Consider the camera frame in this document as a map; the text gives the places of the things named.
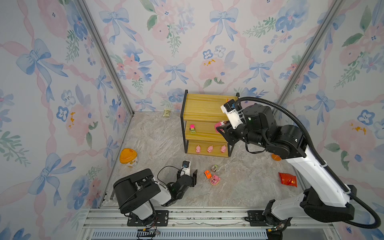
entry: red snack bag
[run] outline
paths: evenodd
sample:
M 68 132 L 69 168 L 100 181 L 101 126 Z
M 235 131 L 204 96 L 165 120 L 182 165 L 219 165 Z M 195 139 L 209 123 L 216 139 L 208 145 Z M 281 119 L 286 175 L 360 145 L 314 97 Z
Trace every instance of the red snack bag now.
M 296 176 L 279 172 L 281 183 L 288 186 L 297 187 Z

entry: floral wallpaper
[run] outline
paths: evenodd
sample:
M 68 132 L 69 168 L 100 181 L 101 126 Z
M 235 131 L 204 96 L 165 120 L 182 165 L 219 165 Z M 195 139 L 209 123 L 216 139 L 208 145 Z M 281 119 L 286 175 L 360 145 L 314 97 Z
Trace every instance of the floral wallpaper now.
M 332 1 L 86 3 L 134 110 L 180 111 L 185 89 L 278 99 Z
M 382 219 L 383 9 L 383 0 L 346 0 L 284 104 L 308 129 L 322 158 Z M 292 123 L 284 115 L 278 119 Z M 354 206 L 354 221 L 373 222 L 365 209 Z M 383 226 L 334 225 L 343 240 L 384 239 Z
M 0 9 L 0 239 L 76 239 L 129 114 L 72 1 Z

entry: gray marble surface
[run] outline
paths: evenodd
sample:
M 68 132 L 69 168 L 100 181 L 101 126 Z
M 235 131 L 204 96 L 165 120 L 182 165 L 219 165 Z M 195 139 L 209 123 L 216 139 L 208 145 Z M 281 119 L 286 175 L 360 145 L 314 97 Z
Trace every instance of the gray marble surface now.
M 120 178 L 149 168 L 156 176 L 164 166 L 182 167 L 183 161 L 190 161 L 191 172 L 198 170 L 197 185 L 190 187 L 184 197 L 174 206 L 189 207 L 265 207 L 269 200 L 285 199 L 301 192 L 300 187 L 280 183 L 279 172 L 294 174 L 290 164 L 275 161 L 271 154 L 250 154 L 243 142 L 238 142 L 230 158 L 185 154 L 181 132 L 180 113 L 163 117 L 161 112 L 135 112 L 124 140 L 125 148 L 137 151 L 139 163 L 129 168 L 119 161 L 112 172 L 107 187 L 107 198 L 102 207 L 118 206 L 116 197 L 110 200 L 112 185 Z M 250 151 L 262 148 L 250 146 Z M 204 171 L 219 166 L 216 174 L 221 178 L 212 186 Z M 167 167 L 159 179 L 165 183 L 176 181 L 177 170 Z

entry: slotted metal strip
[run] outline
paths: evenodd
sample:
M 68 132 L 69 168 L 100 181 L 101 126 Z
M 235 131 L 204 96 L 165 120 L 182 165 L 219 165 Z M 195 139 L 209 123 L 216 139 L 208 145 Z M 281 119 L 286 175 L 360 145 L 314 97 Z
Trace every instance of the slotted metal strip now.
M 91 239 L 151 239 L 152 234 L 138 232 L 137 229 L 95 229 Z M 265 229 L 160 229 L 153 239 L 267 239 Z

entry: shelf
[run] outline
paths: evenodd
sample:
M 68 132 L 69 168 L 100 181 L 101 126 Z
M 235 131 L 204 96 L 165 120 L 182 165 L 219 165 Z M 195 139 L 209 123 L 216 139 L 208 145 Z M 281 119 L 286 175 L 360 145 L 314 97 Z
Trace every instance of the shelf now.
M 201 147 L 201 152 L 196 153 L 196 146 L 199 145 Z M 207 152 L 207 148 L 209 146 L 213 146 L 214 149 L 212 152 Z M 227 147 L 227 150 L 222 153 L 220 151 L 221 146 L 225 145 Z M 206 155 L 206 156 L 213 156 L 213 157 L 228 157 L 228 145 L 227 143 L 220 143 L 220 142 L 207 142 L 207 141 L 194 141 L 190 140 L 188 143 L 188 151 L 189 154 L 196 154 L 196 155 Z
M 191 134 L 189 131 L 189 125 L 194 124 L 196 133 Z M 213 122 L 195 122 L 187 121 L 185 126 L 185 139 L 186 140 L 197 140 L 197 141 L 210 141 L 210 142 L 221 142 L 223 145 L 227 144 L 224 137 L 215 131 Z
M 221 122 L 228 118 L 221 111 L 221 106 L 227 99 L 237 100 L 236 96 L 221 96 L 207 94 L 187 94 L 183 113 L 184 121 Z

